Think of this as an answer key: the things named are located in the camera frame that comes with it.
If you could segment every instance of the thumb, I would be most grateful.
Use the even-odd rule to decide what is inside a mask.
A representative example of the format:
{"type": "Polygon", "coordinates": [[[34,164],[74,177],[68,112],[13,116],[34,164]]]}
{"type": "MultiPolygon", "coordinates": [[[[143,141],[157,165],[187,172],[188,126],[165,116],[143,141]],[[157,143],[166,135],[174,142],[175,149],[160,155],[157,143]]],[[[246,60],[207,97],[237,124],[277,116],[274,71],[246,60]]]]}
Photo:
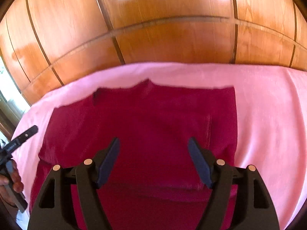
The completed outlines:
{"type": "Polygon", "coordinates": [[[7,185],[10,181],[3,175],[0,175],[0,186],[7,185]]]}

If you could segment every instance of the silver screw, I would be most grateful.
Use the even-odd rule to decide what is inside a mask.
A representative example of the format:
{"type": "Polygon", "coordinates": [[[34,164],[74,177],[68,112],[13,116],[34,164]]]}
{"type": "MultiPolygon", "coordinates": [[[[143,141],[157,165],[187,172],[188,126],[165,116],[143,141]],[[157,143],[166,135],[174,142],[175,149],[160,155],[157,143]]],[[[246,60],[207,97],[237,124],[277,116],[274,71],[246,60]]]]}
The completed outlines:
{"type": "Polygon", "coordinates": [[[249,165],[248,169],[253,172],[256,171],[256,167],[254,165],[249,165]]]}
{"type": "Polygon", "coordinates": [[[84,160],[84,164],[85,165],[90,165],[90,164],[92,164],[92,162],[93,162],[93,160],[92,159],[86,159],[86,160],[84,160]]]}
{"type": "Polygon", "coordinates": [[[225,161],[223,159],[217,159],[216,163],[220,166],[224,166],[225,165],[225,161]]]}
{"type": "Polygon", "coordinates": [[[61,166],[57,164],[57,165],[54,165],[52,169],[54,171],[58,171],[60,168],[61,168],[61,166]]]}

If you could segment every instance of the finger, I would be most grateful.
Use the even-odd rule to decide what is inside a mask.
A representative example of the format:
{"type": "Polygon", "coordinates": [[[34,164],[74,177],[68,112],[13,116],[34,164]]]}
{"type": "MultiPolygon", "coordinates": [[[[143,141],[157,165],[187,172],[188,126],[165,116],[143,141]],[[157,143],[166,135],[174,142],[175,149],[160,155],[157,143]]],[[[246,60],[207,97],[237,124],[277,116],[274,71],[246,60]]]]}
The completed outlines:
{"type": "Polygon", "coordinates": [[[22,182],[16,182],[13,184],[13,190],[17,193],[21,193],[23,191],[24,185],[22,182]]]}
{"type": "Polygon", "coordinates": [[[13,168],[15,169],[15,170],[17,170],[17,163],[15,162],[15,160],[11,160],[12,161],[12,165],[13,165],[13,168]]]}
{"type": "Polygon", "coordinates": [[[13,173],[11,173],[11,178],[12,178],[13,183],[21,181],[21,177],[20,177],[17,170],[15,170],[15,171],[13,171],[13,173]]]}
{"type": "Polygon", "coordinates": [[[0,186],[7,185],[10,181],[3,175],[0,175],[0,186]]]}

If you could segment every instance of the pink fabric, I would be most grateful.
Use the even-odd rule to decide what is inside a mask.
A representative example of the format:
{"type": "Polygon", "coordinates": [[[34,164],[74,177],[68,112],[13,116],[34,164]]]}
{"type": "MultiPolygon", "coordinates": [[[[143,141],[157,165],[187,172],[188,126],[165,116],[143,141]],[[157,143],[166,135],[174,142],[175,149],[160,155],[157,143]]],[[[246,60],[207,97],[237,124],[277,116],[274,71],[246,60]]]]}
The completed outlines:
{"type": "MultiPolygon", "coordinates": [[[[234,164],[234,88],[188,89],[146,80],[128,89],[99,89],[55,109],[39,152],[31,206],[53,165],[78,165],[106,148],[114,136],[120,139],[120,153],[107,184],[98,190],[112,228],[194,230],[211,190],[200,181],[188,140],[195,137],[217,159],[234,164]],[[131,205],[139,210],[128,209],[131,205]]],[[[230,227],[235,192],[222,229],[230,227]]],[[[86,229],[76,191],[73,198],[79,227],[86,229]]]]}
{"type": "Polygon", "coordinates": [[[84,99],[98,87],[131,87],[150,78],[160,85],[234,86],[238,116],[235,165],[257,166],[273,199],[281,229],[307,197],[307,73],[285,67],[141,63],[96,72],[46,94],[23,116],[15,136],[36,124],[40,132],[14,153],[30,200],[38,153],[54,108],[84,99]]]}

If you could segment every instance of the folded garment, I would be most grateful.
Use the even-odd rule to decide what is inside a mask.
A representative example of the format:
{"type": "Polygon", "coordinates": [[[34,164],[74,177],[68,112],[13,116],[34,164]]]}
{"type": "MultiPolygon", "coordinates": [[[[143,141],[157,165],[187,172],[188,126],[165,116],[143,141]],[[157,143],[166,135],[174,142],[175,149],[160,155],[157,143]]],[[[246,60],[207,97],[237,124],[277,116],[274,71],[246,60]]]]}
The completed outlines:
{"type": "MultiPolygon", "coordinates": [[[[121,150],[98,195],[113,229],[195,229],[210,197],[188,154],[195,137],[234,165],[234,88],[188,89],[146,80],[129,89],[98,89],[55,109],[39,152],[31,207],[53,165],[78,165],[119,137],[121,150]]],[[[86,229],[75,186],[78,225],[86,229]]],[[[232,191],[223,228],[234,208],[232,191]]]]}

